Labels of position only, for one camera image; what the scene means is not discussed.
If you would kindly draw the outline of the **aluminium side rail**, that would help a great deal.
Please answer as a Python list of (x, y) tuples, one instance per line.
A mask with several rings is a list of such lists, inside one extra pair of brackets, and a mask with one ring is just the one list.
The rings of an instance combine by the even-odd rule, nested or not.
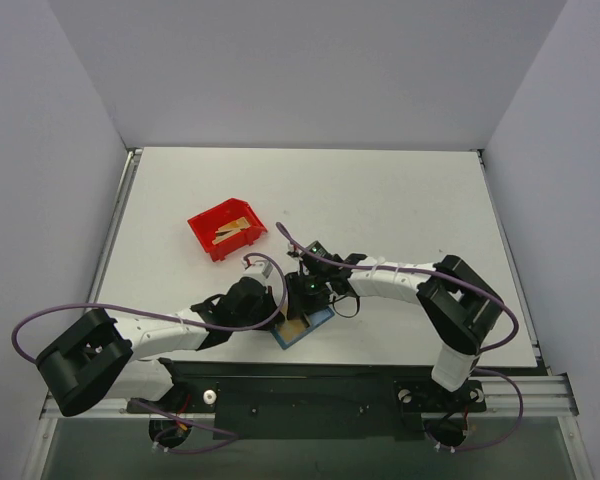
[(500, 237), (503, 243), (503, 247), (505, 250), (505, 254), (507, 257), (507, 262), (508, 262), (508, 266), (509, 266), (509, 270), (511, 272), (512, 275), (512, 279), (513, 279), (513, 283), (515, 285), (515, 290), (516, 290), (516, 295), (518, 298), (518, 302), (520, 304), (520, 309), (522, 312), (522, 317), (524, 319), (526, 328), (527, 328), (527, 333), (528, 336), (530, 338), (531, 341), (531, 346), (534, 352), (534, 356), (536, 358), (536, 364), (538, 366), (538, 368), (541, 368), (542, 370), (546, 370), (548, 372), (551, 372), (551, 369), (549, 367), (546, 366), (546, 363), (544, 362), (544, 358), (543, 358), (543, 354), (542, 354), (542, 350), (541, 350), (541, 345), (539, 343), (537, 334), (536, 334), (536, 329), (535, 326), (533, 324), (533, 320), (532, 320), (532, 316), (529, 310), (529, 306), (528, 306), (528, 302), (527, 302), (527, 298), (521, 283), (521, 279), (518, 273), (518, 269), (517, 269), (517, 265), (511, 250), (511, 246), (510, 246), (510, 242), (509, 239), (507, 237), (506, 234), (506, 230), (504, 227), (504, 224), (501, 220), (501, 217), (499, 215), (499, 211), (498, 208), (496, 206), (496, 202), (495, 202), (495, 197), (493, 195), (492, 192), (492, 188), (489, 185), (488, 179), (487, 179), (487, 174), (486, 174), (486, 163), (485, 163), (485, 159), (484, 159), (484, 150), (483, 149), (475, 149), (474, 153), (477, 155), (478, 161), (480, 163), (480, 168), (481, 168), (481, 172), (483, 174), (484, 177), (484, 182), (486, 185), (486, 189), (489, 195), (489, 199), (492, 205), (492, 209), (495, 215), (495, 219), (496, 219), (496, 223), (499, 229), (499, 233), (500, 233)]
[(123, 219), (126, 204), (133, 187), (134, 179), (143, 151), (143, 148), (134, 148), (127, 151), (127, 158), (117, 187), (112, 215), (106, 231), (103, 246), (98, 256), (95, 273), (87, 296), (88, 303), (95, 303), (100, 295), (102, 284), (106, 276), (106, 270), (113, 252), (116, 237)]

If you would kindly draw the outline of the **gold VIP card small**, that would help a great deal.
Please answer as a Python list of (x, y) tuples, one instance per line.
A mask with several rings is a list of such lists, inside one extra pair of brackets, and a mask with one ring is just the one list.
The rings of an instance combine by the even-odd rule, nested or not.
[(304, 319), (287, 319), (277, 327), (277, 334), (285, 344), (291, 344), (300, 338), (309, 328)]

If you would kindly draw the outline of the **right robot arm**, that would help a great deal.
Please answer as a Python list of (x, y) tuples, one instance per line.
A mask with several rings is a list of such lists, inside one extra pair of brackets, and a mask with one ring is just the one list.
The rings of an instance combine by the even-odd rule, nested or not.
[(460, 257), (432, 264), (387, 262), (364, 254), (343, 259), (315, 241), (288, 255), (299, 263), (287, 277), (292, 302), (309, 314), (344, 297), (382, 298), (419, 305), (442, 341), (426, 394), (448, 409), (463, 395), (463, 384), (481, 356), (483, 343), (503, 312), (502, 300)]

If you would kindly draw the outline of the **aluminium front rail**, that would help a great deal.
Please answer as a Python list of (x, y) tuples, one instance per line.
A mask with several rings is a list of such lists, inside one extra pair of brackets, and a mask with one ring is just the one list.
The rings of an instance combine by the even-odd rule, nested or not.
[[(482, 385), (486, 410), (482, 416), (515, 417), (518, 413), (518, 397), (513, 386), (506, 380), (489, 375), (476, 378)], [(527, 417), (578, 416), (579, 409), (568, 378), (558, 376), (511, 376), (523, 397), (523, 415)], [(128, 407), (121, 398), (105, 399), (86, 412), (69, 417), (78, 419), (131, 419), (148, 418), (151, 413), (136, 407)]]

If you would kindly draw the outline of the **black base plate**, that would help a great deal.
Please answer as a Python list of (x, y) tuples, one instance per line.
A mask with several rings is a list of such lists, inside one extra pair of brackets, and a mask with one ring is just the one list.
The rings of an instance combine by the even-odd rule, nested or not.
[(211, 414), (216, 438), (248, 440), (419, 440), (423, 418), (482, 413), (479, 381), (456, 392), (428, 367), (171, 361), (169, 390), (153, 406), (170, 414)]

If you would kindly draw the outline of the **red plastic bin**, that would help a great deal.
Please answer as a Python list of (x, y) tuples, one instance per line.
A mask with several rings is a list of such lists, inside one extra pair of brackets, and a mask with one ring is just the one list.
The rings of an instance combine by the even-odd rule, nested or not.
[(267, 228), (251, 206), (230, 198), (190, 219), (187, 223), (213, 262), (245, 246), (251, 246)]

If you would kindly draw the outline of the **blue leather card holder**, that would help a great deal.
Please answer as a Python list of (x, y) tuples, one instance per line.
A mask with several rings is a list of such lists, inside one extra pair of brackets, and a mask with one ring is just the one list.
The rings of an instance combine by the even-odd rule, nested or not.
[(287, 350), (333, 318), (334, 315), (334, 311), (327, 307), (309, 315), (303, 314), (291, 319), (286, 318), (274, 327), (272, 335), (278, 345), (283, 350)]

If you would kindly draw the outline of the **right aluminium side rail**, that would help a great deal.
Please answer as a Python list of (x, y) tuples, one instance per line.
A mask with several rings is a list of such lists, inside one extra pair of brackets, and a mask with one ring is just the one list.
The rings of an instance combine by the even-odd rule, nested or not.
[(510, 246), (510, 242), (509, 239), (507, 237), (506, 234), (506, 230), (504, 227), (504, 224), (501, 220), (501, 217), (499, 215), (499, 211), (498, 208), (496, 206), (496, 202), (495, 202), (495, 197), (493, 195), (492, 192), (492, 188), (489, 185), (488, 179), (487, 179), (487, 174), (486, 174), (486, 163), (485, 163), (485, 159), (484, 159), (484, 150), (483, 149), (475, 149), (474, 153), (477, 155), (478, 161), (480, 163), (480, 168), (481, 168), (481, 172), (483, 174), (484, 177), (484, 182), (486, 185), (486, 189), (489, 195), (489, 199), (492, 205), (492, 209), (495, 215), (495, 219), (496, 219), (496, 223), (499, 229), (499, 233), (500, 233), (500, 237), (503, 243), (503, 247), (505, 250), (505, 254), (507, 257), (507, 262), (508, 262), (508, 266), (509, 266), (509, 270), (511, 272), (512, 275), (512, 279), (513, 279), (513, 283), (515, 285), (515, 290), (516, 290), (516, 295), (518, 298), (518, 302), (520, 304), (520, 309), (522, 312), (522, 317), (524, 319), (526, 328), (527, 328), (527, 333), (528, 336), (530, 338), (531, 341), (531, 346), (534, 352), (534, 356), (536, 358), (536, 364), (538, 366), (538, 368), (541, 368), (542, 370), (546, 370), (548, 372), (551, 372), (551, 369), (549, 367), (546, 366), (546, 363), (544, 362), (544, 358), (543, 358), (543, 354), (542, 354), (542, 350), (541, 350), (541, 345), (539, 343), (537, 334), (536, 334), (536, 329), (535, 326), (533, 324), (533, 320), (532, 320), (532, 316), (529, 310), (529, 306), (528, 306), (528, 302), (527, 302), (527, 298), (521, 283), (521, 279), (518, 273), (518, 269), (517, 269), (517, 265), (511, 250), (511, 246)]

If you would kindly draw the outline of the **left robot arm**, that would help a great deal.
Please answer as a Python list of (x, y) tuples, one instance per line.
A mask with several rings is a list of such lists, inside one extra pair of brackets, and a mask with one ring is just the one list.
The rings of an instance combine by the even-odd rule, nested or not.
[(210, 349), (237, 331), (271, 330), (284, 315), (271, 287), (243, 277), (227, 293), (194, 304), (175, 318), (114, 318), (104, 308), (80, 317), (35, 359), (61, 413), (73, 417), (107, 397), (124, 396), (175, 411), (184, 403), (186, 388), (154, 355)]

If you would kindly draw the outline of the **left aluminium side rail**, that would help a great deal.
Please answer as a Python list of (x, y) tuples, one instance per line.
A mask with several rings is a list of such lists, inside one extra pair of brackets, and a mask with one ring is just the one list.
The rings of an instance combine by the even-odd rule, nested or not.
[(126, 204), (133, 187), (134, 179), (143, 151), (143, 148), (134, 148), (127, 151), (127, 158), (117, 187), (112, 215), (106, 231), (103, 246), (98, 256), (95, 273), (87, 296), (88, 303), (95, 303), (100, 295), (102, 284), (106, 276), (106, 270), (113, 252), (116, 237), (123, 219)]

